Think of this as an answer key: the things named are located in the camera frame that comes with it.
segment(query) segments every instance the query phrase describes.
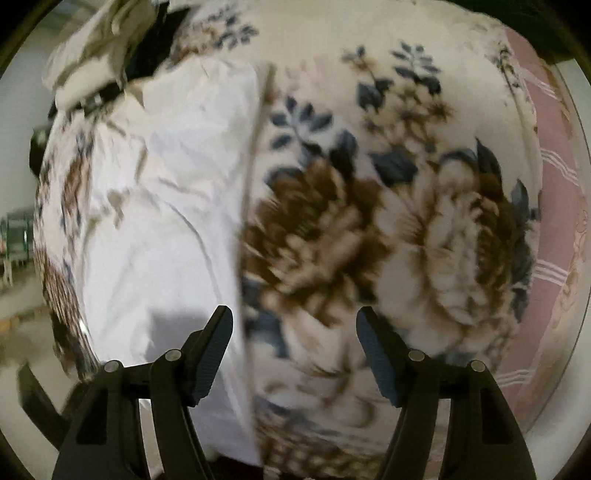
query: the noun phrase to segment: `bedding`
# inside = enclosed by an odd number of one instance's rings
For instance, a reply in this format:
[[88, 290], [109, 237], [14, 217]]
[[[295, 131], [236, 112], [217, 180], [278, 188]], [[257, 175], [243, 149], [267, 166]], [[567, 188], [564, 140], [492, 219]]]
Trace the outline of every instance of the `bedding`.
[[86, 372], [152, 361], [227, 304], [238, 328], [191, 414], [205, 444], [373, 478], [398, 412], [355, 336], [371, 304], [413, 348], [486, 362], [519, 419], [585, 218], [523, 43], [435, 1], [196, 9], [152, 79], [51, 132], [37, 265]]

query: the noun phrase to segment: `blue leaf print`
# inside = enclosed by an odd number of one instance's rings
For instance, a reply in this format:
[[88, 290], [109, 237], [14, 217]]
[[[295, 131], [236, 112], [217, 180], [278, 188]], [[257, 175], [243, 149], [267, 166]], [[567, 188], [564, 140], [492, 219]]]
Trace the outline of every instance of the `blue leaf print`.
[[525, 241], [525, 231], [515, 243], [513, 249], [513, 262], [511, 263], [511, 283], [529, 285], [531, 272], [534, 266], [534, 260], [531, 255], [530, 246]]
[[462, 161], [467, 163], [474, 168], [475, 170], [478, 168], [478, 159], [472, 150], [469, 148], [464, 148], [462, 150], [454, 150], [453, 152], [446, 153], [442, 155], [439, 159], [440, 165], [445, 165], [451, 161]]
[[539, 208], [534, 207], [530, 211], [530, 220], [533, 222], [541, 222], [542, 221], [542, 212]]
[[514, 288], [513, 293], [515, 294], [515, 297], [511, 300], [511, 308], [513, 309], [517, 323], [521, 323], [523, 315], [525, 315], [525, 311], [530, 302], [529, 295], [524, 288]]
[[418, 82], [427, 87], [430, 95], [439, 95], [441, 93], [441, 83], [435, 77], [422, 77]]
[[277, 178], [281, 177], [282, 175], [288, 175], [290, 177], [298, 177], [301, 175], [301, 170], [297, 167], [276, 167], [267, 172], [267, 176], [265, 178], [265, 183], [269, 186], [269, 188], [273, 188]]
[[271, 148], [273, 150], [280, 150], [281, 148], [284, 148], [287, 145], [289, 145], [292, 140], [293, 140], [293, 137], [291, 135], [288, 135], [288, 134], [279, 135], [271, 141]]
[[476, 155], [478, 156], [478, 170], [481, 173], [492, 173], [502, 182], [501, 166], [495, 154], [476, 139]]
[[271, 123], [276, 127], [287, 127], [289, 125], [287, 115], [281, 112], [271, 114]]
[[351, 158], [357, 155], [357, 140], [348, 130], [343, 130], [341, 132], [337, 139], [336, 146], [339, 150], [347, 152]]
[[310, 122], [310, 132], [314, 133], [326, 130], [332, 124], [332, 120], [333, 115], [329, 112], [316, 115]]
[[314, 107], [311, 103], [307, 103], [306, 106], [300, 112], [300, 123], [309, 122], [314, 118]]
[[418, 172], [404, 147], [394, 147], [386, 153], [369, 154], [382, 183], [388, 188], [397, 183], [410, 183]]
[[429, 73], [441, 73], [441, 70], [434, 65], [423, 65], [423, 69], [427, 70]]
[[523, 228], [530, 219], [530, 198], [527, 195], [527, 189], [521, 180], [511, 190], [511, 203], [515, 212], [515, 219], [519, 228]]
[[297, 107], [297, 101], [292, 96], [285, 97], [285, 108], [289, 113], [293, 113], [294, 109]]
[[384, 104], [384, 97], [374, 85], [360, 83], [357, 85], [357, 104], [365, 111], [370, 106], [377, 111]]
[[408, 57], [404, 53], [402, 53], [400, 51], [392, 50], [390, 53], [392, 55], [394, 55], [394, 57], [396, 57], [398, 60], [405, 60], [405, 61], [408, 61], [409, 60]]
[[411, 69], [406, 67], [394, 67], [396, 73], [398, 73], [401, 77], [406, 79], [413, 79], [415, 81], [418, 80], [418, 75], [414, 73]]
[[242, 300], [246, 305], [254, 309], [260, 308], [259, 295], [261, 294], [261, 282], [242, 278]]
[[306, 164], [310, 162], [310, 160], [314, 160], [317, 157], [321, 157], [323, 155], [322, 148], [317, 143], [312, 142], [303, 142], [301, 145], [301, 151], [306, 159]]
[[277, 358], [289, 358], [281, 321], [271, 312], [262, 310], [256, 320], [248, 322], [246, 325], [246, 334], [247, 336], [272, 345], [275, 348], [275, 356]]
[[72, 275], [72, 269], [67, 264], [66, 260], [63, 261], [63, 267], [64, 267], [64, 270], [66, 270], [66, 277], [68, 279], [68, 283], [73, 286], [74, 285], [74, 275]]
[[376, 79], [374, 82], [375, 87], [382, 95], [384, 94], [384, 92], [387, 92], [388, 90], [390, 90], [390, 87], [393, 84], [394, 84], [394, 81], [392, 79], [387, 79], [387, 78]]
[[355, 172], [354, 157], [357, 155], [357, 140], [347, 130], [343, 130], [337, 139], [336, 148], [330, 150], [329, 160], [343, 179], [350, 180]]

